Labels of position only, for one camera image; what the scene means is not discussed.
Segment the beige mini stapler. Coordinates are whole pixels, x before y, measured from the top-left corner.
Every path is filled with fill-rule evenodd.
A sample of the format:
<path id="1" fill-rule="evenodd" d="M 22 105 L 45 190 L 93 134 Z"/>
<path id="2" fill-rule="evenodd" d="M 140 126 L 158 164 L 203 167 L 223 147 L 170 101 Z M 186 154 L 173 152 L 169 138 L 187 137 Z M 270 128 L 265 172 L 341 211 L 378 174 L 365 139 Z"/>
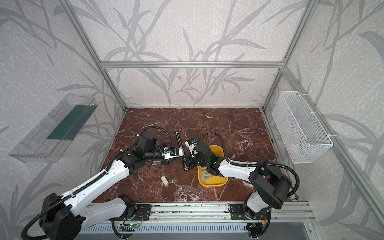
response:
<path id="1" fill-rule="evenodd" d="M 168 187 L 169 186 L 169 181 L 165 176 L 161 176 L 161 181 L 163 182 L 164 186 Z"/>

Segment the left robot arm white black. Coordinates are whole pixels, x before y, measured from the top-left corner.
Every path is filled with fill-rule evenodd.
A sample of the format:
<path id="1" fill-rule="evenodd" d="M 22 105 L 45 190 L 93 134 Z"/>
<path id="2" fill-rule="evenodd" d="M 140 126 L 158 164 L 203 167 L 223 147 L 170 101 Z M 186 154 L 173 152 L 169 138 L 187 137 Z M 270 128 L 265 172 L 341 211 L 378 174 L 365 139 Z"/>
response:
<path id="1" fill-rule="evenodd" d="M 35 216 L 21 232 L 23 240 L 72 240 L 89 225 L 107 218 L 118 218 L 130 205 L 130 198 L 118 197 L 106 204 L 87 206 L 115 183 L 127 178 L 146 165 L 147 162 L 160 161 L 166 165 L 175 158 L 184 155 L 183 148 L 173 147 L 169 142 L 157 145 L 157 135 L 144 128 L 135 143 L 113 157 L 107 168 L 61 196 L 49 195 L 43 204 L 41 213 Z"/>

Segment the black metal stapler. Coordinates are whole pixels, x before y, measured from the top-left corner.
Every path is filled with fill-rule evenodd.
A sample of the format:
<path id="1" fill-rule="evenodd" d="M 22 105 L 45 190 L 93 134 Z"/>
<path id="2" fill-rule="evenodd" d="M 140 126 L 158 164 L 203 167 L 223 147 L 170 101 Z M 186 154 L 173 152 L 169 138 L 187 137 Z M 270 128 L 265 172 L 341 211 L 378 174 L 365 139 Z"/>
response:
<path id="1" fill-rule="evenodd" d="M 178 131 L 176 131 L 175 134 L 176 134 L 177 142 L 178 142 L 178 145 L 179 145 L 179 149 L 183 149 L 183 144 L 182 144 L 182 141 L 181 141 L 180 133 Z"/>

